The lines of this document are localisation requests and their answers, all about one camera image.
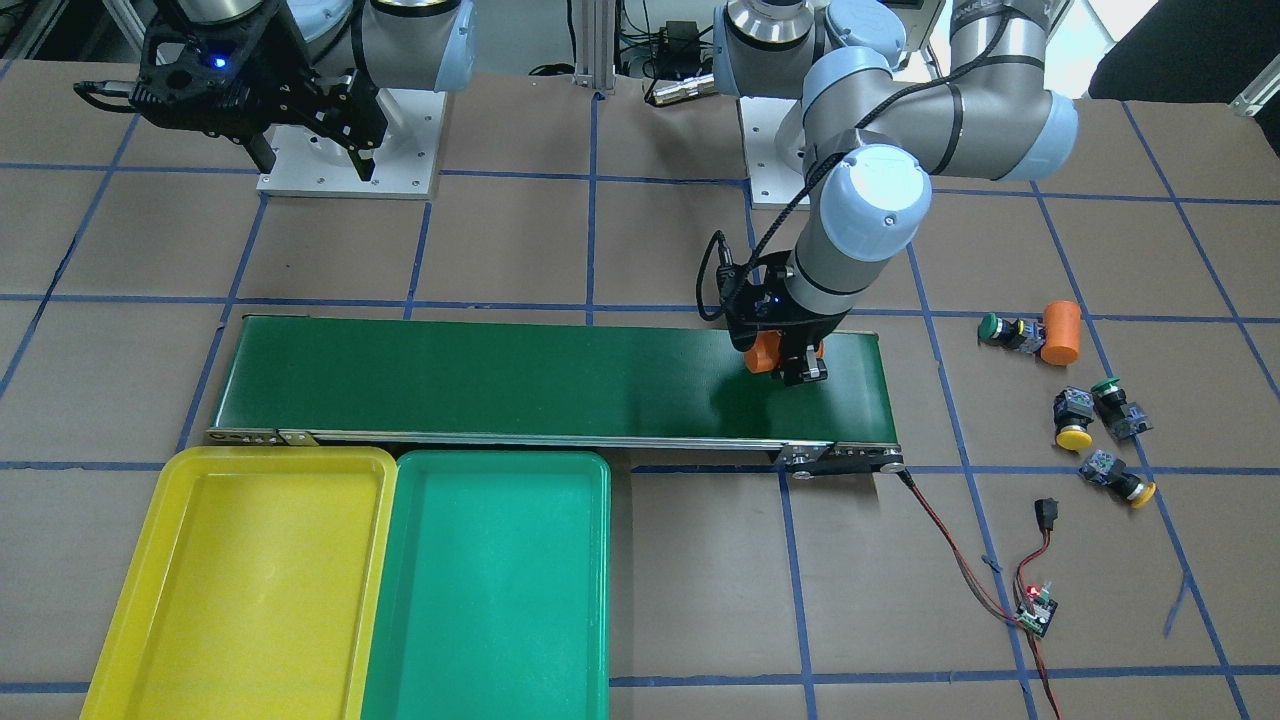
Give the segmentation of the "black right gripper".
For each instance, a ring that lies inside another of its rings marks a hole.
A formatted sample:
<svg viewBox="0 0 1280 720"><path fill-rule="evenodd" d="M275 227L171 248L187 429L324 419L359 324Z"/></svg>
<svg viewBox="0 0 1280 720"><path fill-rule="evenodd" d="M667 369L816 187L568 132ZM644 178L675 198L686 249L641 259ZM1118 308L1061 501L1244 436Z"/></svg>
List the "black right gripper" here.
<svg viewBox="0 0 1280 720"><path fill-rule="evenodd" d="M159 1L128 104L152 124L221 136L271 174L271 126L301 126L349 151L362 182L388 119L369 76L321 76L285 1Z"/></svg>

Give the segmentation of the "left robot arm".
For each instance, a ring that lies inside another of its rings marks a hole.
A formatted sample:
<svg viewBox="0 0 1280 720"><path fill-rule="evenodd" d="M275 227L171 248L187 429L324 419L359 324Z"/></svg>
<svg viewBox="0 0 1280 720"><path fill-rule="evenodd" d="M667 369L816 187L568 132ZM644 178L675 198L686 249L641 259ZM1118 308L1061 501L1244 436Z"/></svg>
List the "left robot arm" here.
<svg viewBox="0 0 1280 720"><path fill-rule="evenodd" d="M1069 97L1044 85L1048 1L956 1L951 70L895 79L906 31L878 1L727 1L713 24L717 90L794 101L801 142L792 249L774 222L736 263L721 232L718 299L748 369L787 386L823 380L822 347L888 261L915 238L936 177L1041 181L1076 142Z"/></svg>

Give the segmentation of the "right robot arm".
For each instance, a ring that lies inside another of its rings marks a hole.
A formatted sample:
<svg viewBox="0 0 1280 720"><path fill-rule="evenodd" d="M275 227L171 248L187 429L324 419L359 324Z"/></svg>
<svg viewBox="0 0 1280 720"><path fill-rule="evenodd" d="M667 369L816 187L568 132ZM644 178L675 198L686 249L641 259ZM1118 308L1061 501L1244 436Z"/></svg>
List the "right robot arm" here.
<svg viewBox="0 0 1280 720"><path fill-rule="evenodd" d="M160 1L124 111L164 129L227 138L274 170L268 132L335 145L355 176L401 127L390 92L457 92L471 78L471 1L343 1L307 38L288 1Z"/></svg>

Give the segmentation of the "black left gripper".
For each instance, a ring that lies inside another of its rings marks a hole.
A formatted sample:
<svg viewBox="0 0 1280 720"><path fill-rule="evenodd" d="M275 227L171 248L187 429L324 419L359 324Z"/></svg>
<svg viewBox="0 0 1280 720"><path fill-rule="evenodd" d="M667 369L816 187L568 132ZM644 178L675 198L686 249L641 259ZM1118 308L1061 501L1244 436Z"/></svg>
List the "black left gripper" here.
<svg viewBox="0 0 1280 720"><path fill-rule="evenodd" d="M722 260L722 318L731 345L742 355L762 331L799 331L822 343L851 309L849 299L829 296L808 283L791 258L759 258L751 263ZM787 387L828 378L824 346L806 346L785 360Z"/></svg>

